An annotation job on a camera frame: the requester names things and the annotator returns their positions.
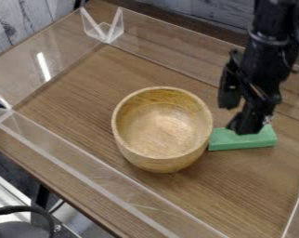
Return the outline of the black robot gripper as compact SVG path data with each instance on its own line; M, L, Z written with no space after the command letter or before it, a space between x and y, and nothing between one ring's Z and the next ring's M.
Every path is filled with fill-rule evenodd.
M229 51L219 77L218 107L231 110L245 99L241 111L225 126L238 135L257 134L272 120L281 103L280 84L294 72L299 35L263 35L250 32L242 52Z

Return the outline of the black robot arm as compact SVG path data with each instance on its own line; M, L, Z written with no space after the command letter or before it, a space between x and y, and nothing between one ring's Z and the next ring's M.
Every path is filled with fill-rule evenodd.
M254 0L246 47L229 51L219 77L218 107L242 108L226 125L237 134L258 133L272 119L297 57L299 0Z

